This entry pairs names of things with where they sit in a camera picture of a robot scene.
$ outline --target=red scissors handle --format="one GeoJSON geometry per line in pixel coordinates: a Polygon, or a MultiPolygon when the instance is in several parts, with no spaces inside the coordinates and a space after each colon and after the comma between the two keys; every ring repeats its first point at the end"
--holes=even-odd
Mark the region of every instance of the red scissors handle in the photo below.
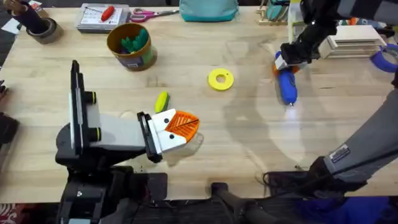
{"type": "Polygon", "coordinates": [[[145,22],[148,19],[153,18],[153,17],[155,17],[155,14],[150,14],[150,15],[147,15],[147,14],[132,14],[130,16],[130,19],[133,22],[145,22]]]}
{"type": "Polygon", "coordinates": [[[132,13],[135,15],[153,15],[153,14],[155,14],[154,11],[148,11],[148,10],[141,9],[141,8],[134,9],[132,13]]]}

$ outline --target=black cable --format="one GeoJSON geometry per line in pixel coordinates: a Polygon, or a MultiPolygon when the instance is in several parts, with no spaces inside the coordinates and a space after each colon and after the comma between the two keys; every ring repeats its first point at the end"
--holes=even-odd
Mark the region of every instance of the black cable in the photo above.
{"type": "Polygon", "coordinates": [[[223,207],[225,215],[227,215],[228,218],[229,218],[229,222],[230,222],[231,224],[235,224],[235,217],[233,217],[233,215],[232,215],[231,212],[229,211],[229,209],[228,209],[227,205],[225,204],[225,202],[223,201],[223,199],[217,198],[217,201],[218,201],[218,202],[221,204],[221,206],[223,207]]]}
{"type": "Polygon", "coordinates": [[[198,204],[201,204],[201,203],[209,202],[210,200],[212,200],[212,198],[208,198],[208,199],[204,199],[204,200],[199,200],[199,201],[196,201],[196,202],[187,203],[187,204],[185,204],[185,205],[179,205],[179,206],[171,206],[171,205],[169,204],[169,206],[166,206],[166,207],[157,206],[156,204],[152,204],[152,205],[142,204],[142,205],[145,206],[145,207],[148,207],[148,208],[181,209],[181,208],[186,208],[186,207],[189,207],[189,206],[192,206],[192,205],[198,205],[198,204]]]}
{"type": "Polygon", "coordinates": [[[139,207],[141,206],[141,204],[138,204],[138,206],[137,206],[137,209],[136,209],[136,211],[134,212],[134,215],[132,216],[132,219],[131,219],[131,221],[130,221],[130,224],[132,224],[133,222],[134,222],[134,219],[136,218],[136,216],[137,216],[137,213],[138,213],[138,210],[139,210],[139,207]]]}
{"type": "MultiPolygon", "coordinates": [[[[263,182],[263,184],[264,184],[266,187],[269,187],[270,189],[281,189],[281,188],[282,188],[281,186],[279,186],[279,185],[272,185],[272,184],[270,184],[270,183],[266,180],[266,177],[267,177],[271,172],[272,172],[272,171],[270,171],[270,172],[265,172],[265,173],[262,175],[262,182],[263,182]]],[[[284,178],[286,178],[286,179],[291,179],[291,178],[292,178],[291,175],[284,174],[284,173],[278,173],[277,175],[279,175],[279,176],[281,176],[281,177],[284,177],[284,178]]]]}
{"type": "Polygon", "coordinates": [[[333,177],[334,175],[338,175],[338,174],[340,174],[340,173],[347,172],[347,171],[349,171],[349,170],[352,170],[352,169],[355,169],[355,168],[358,168],[358,167],[361,167],[361,166],[368,165],[368,164],[370,164],[370,163],[379,161],[379,160],[381,160],[381,159],[385,159],[385,158],[390,157],[390,156],[394,156],[394,155],[396,155],[396,154],[398,154],[398,149],[393,150],[393,151],[390,151],[390,152],[387,152],[387,153],[384,153],[384,154],[381,154],[380,156],[376,156],[376,157],[367,159],[367,160],[362,161],[362,162],[358,162],[358,163],[356,163],[356,164],[354,164],[354,165],[348,166],[348,167],[343,168],[343,169],[340,169],[340,170],[338,170],[338,171],[334,171],[334,172],[331,173],[331,174],[323,175],[323,176],[321,176],[321,177],[319,177],[319,178],[317,178],[317,179],[315,179],[315,180],[312,180],[312,181],[307,182],[306,184],[300,185],[300,186],[298,186],[298,187],[295,187],[295,188],[293,188],[293,189],[291,189],[291,190],[287,190],[287,191],[285,191],[285,192],[281,192],[281,193],[279,193],[279,194],[271,195],[271,196],[266,197],[266,198],[264,198],[264,199],[265,199],[265,200],[269,200],[269,199],[276,198],[276,197],[280,197],[280,196],[287,195],[287,194],[290,194],[290,193],[298,192],[299,190],[303,190],[303,189],[305,189],[305,188],[307,188],[307,187],[309,187],[309,186],[311,186],[311,185],[314,185],[314,184],[316,184],[316,183],[318,183],[318,182],[321,182],[321,181],[326,180],[326,179],[328,179],[328,178],[330,178],[330,177],[333,177]]]}

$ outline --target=blue and white tool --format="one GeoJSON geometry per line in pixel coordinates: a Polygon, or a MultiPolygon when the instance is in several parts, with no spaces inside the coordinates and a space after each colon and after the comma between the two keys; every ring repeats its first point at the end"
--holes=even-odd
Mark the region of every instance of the blue and white tool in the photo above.
{"type": "MultiPolygon", "coordinates": [[[[275,58],[278,58],[280,52],[277,52],[275,58]]],[[[280,88],[280,96],[286,105],[293,106],[297,101],[297,88],[292,67],[279,70],[278,82],[280,88]]]]}

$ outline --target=yellow ring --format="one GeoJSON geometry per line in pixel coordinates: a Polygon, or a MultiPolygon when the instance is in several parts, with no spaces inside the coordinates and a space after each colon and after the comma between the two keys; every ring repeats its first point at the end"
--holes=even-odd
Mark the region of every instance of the yellow ring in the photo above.
{"type": "Polygon", "coordinates": [[[225,68],[216,68],[210,72],[208,76],[208,82],[209,85],[216,90],[227,90],[231,88],[232,84],[234,83],[234,76],[225,68]],[[217,81],[218,76],[224,77],[223,83],[217,81]]]}

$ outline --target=orange object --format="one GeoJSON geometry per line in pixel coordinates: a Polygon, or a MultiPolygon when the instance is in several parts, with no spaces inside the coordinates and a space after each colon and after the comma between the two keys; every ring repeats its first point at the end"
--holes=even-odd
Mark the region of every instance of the orange object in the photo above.
{"type": "Polygon", "coordinates": [[[105,11],[102,13],[101,20],[102,20],[103,22],[106,21],[106,20],[108,20],[108,19],[112,16],[113,12],[114,12],[114,7],[113,7],[113,6],[108,7],[108,8],[105,9],[105,11]]]}
{"type": "Polygon", "coordinates": [[[177,110],[165,130],[183,136],[189,142],[198,131],[198,128],[199,118],[190,113],[177,110]]]}
{"type": "Polygon", "coordinates": [[[348,24],[349,25],[355,25],[356,24],[356,18],[353,17],[353,18],[349,19],[349,23],[348,24]]]}
{"type": "MultiPolygon", "coordinates": [[[[297,66],[297,65],[294,65],[294,66],[292,66],[292,70],[293,70],[293,74],[295,74],[296,72],[298,72],[298,71],[300,70],[300,67],[297,66]]],[[[273,72],[273,74],[274,74],[275,76],[278,76],[279,70],[276,69],[276,65],[274,65],[274,66],[272,67],[272,72],[273,72]]]]}

